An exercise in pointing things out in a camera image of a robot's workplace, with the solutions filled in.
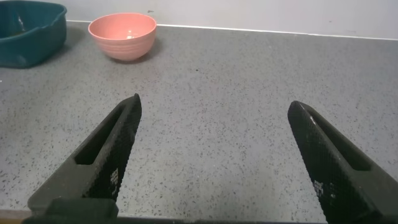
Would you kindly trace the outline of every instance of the pink bowl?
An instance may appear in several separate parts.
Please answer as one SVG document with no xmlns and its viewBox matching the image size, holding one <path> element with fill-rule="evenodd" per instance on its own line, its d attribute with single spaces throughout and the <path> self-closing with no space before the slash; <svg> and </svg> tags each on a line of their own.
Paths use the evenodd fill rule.
<svg viewBox="0 0 398 224">
<path fill-rule="evenodd" d="M 117 13 L 94 20 L 88 32 L 106 55 L 130 61 L 143 56 L 153 46 L 156 21 L 138 13 Z"/>
</svg>

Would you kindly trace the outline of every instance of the speckled countertop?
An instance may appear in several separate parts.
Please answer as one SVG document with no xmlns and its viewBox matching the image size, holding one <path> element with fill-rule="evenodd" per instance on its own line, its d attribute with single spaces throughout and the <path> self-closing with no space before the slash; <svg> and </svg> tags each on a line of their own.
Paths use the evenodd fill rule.
<svg viewBox="0 0 398 224">
<path fill-rule="evenodd" d="M 27 199 L 123 99 L 142 121 L 121 215 L 324 222 L 287 120 L 318 110 L 398 179 L 398 42 L 159 27 L 120 64 L 68 24 L 62 51 L 0 68 L 0 209 Z"/>
</svg>

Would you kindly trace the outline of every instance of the bowl rim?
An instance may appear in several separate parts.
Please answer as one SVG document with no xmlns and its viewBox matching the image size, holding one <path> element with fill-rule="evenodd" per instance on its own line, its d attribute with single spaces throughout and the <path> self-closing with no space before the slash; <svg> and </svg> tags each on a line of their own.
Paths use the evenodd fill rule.
<svg viewBox="0 0 398 224">
<path fill-rule="evenodd" d="M 120 15 L 120 14 L 134 14 L 134 15 L 145 16 L 145 17 L 148 17 L 149 19 L 152 19 L 152 20 L 155 22 L 155 25 L 154 25 L 154 27 L 153 27 L 149 32 L 147 32 L 147 33 L 145 33 L 145 34 L 142 34 L 142 35 L 140 35 L 140 36 L 138 36 L 138 37 L 134 37 L 133 39 L 127 39 L 127 38 L 125 38 L 125 39 L 105 38 L 105 37 L 100 37 L 100 36 L 98 36 L 98 35 L 95 35 L 95 34 L 93 34 L 93 33 L 91 32 L 91 30 L 90 30 L 91 25 L 92 25 L 94 22 L 96 22 L 97 20 L 100 20 L 100 19 L 102 19 L 102 18 L 104 18 L 104 17 L 114 16 L 114 15 Z M 153 31 L 156 29 L 156 27 L 157 27 L 156 20 L 155 20 L 154 18 L 152 18 L 151 16 L 147 16 L 147 15 L 145 15 L 145 14 L 141 14 L 141 13 L 137 13 L 137 12 L 119 12 L 119 13 L 112 13 L 112 14 L 108 14 L 108 15 L 105 15 L 105 16 L 101 16 L 101 17 L 95 19 L 93 22 L 91 22 L 91 23 L 88 25 L 88 32 L 89 32 L 93 37 L 96 37 L 96 38 L 101 39 L 101 40 L 134 40 L 134 39 L 137 39 L 137 38 L 140 38 L 140 37 L 143 37 L 143 36 L 145 36 L 145 35 L 150 34 L 151 32 L 153 32 Z"/>
</svg>

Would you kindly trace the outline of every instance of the white wall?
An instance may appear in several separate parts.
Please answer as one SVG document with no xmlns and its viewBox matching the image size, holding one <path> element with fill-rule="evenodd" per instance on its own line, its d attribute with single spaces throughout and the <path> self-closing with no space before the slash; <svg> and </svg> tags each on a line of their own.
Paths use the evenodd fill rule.
<svg viewBox="0 0 398 224">
<path fill-rule="evenodd" d="M 50 1 L 68 8 L 68 20 L 140 12 L 159 24 L 398 39 L 397 0 Z"/>
</svg>

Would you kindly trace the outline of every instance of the bowl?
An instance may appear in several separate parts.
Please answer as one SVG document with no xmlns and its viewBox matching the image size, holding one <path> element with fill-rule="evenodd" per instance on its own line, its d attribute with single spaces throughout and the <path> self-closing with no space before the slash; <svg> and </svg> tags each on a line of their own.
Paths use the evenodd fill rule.
<svg viewBox="0 0 398 224">
<path fill-rule="evenodd" d="M 58 51 L 67 37 L 65 6 L 0 2 L 0 67 L 27 68 Z"/>
<path fill-rule="evenodd" d="M 146 54 L 155 41 L 156 21 L 138 13 L 100 17 L 88 26 L 98 47 L 109 57 L 131 61 Z"/>
</svg>

